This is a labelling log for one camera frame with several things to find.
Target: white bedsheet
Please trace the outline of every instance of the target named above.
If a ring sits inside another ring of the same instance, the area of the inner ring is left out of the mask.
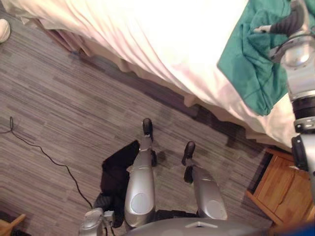
[[[267,116],[249,109],[217,62],[248,0],[2,0],[19,17],[38,18],[97,41],[202,101],[217,105],[288,147],[294,114],[285,95]]]

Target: gray striped carpet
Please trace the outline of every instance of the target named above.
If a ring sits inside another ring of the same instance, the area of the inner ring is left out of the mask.
[[[80,59],[37,29],[23,26],[0,7],[12,26],[0,45],[0,132],[15,132],[70,166],[85,196],[99,193],[101,163],[141,138],[141,121],[155,126],[157,209],[196,211],[193,187],[184,183],[181,158],[187,141],[194,158],[220,185],[230,219],[256,227],[271,221],[249,199],[268,161],[264,146],[244,130],[218,121],[198,106],[186,108],[172,91],[122,73],[100,59]],[[27,215],[21,227],[33,235],[76,235],[88,210],[65,169],[11,134],[0,135],[2,211]],[[121,235],[125,228],[116,229]]]

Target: wooden furniture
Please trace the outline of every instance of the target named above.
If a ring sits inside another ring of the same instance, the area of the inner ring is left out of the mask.
[[[314,220],[309,173],[294,168],[290,154],[267,149],[273,157],[255,192],[246,195],[277,226]]]
[[[11,223],[4,220],[0,220],[0,236],[10,236],[13,227],[17,226],[20,222],[25,219],[26,215],[22,214]]]

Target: black cable cord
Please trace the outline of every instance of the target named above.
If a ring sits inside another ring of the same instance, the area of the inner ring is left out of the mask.
[[[29,142],[25,141],[24,139],[22,139],[21,137],[19,137],[18,135],[16,135],[14,132],[13,132],[13,128],[14,128],[14,123],[13,123],[13,117],[10,117],[10,130],[9,131],[5,131],[5,132],[0,132],[0,134],[6,134],[6,133],[12,133],[16,138],[18,138],[19,140],[22,140],[24,143],[26,143],[27,145],[30,145],[32,147],[36,147],[36,148],[40,148],[41,152],[47,156],[51,161],[52,163],[54,163],[55,165],[57,166],[62,166],[62,167],[66,167],[69,175],[71,176],[71,178],[73,179],[73,181],[75,182],[75,185],[77,186],[77,190],[79,192],[79,194],[81,195],[81,197],[89,204],[89,206],[91,207],[91,209],[93,209],[93,206],[92,204],[90,203],[90,201],[84,197],[84,195],[81,193],[81,190],[79,188],[79,185],[78,185],[78,182],[77,180],[75,179],[75,177],[72,175],[69,167],[67,165],[63,165],[63,164],[58,164],[56,163],[47,153],[44,152],[43,148],[41,146],[38,146],[38,145],[33,145],[33,144],[30,144]]]

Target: teal cloth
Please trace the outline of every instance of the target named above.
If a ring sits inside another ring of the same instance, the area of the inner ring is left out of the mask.
[[[310,26],[315,26],[315,0],[305,0]],[[286,93],[286,72],[268,58],[271,48],[287,40],[285,35],[254,33],[291,12],[288,0],[249,0],[218,62],[218,68],[239,95],[259,115],[270,113]]]

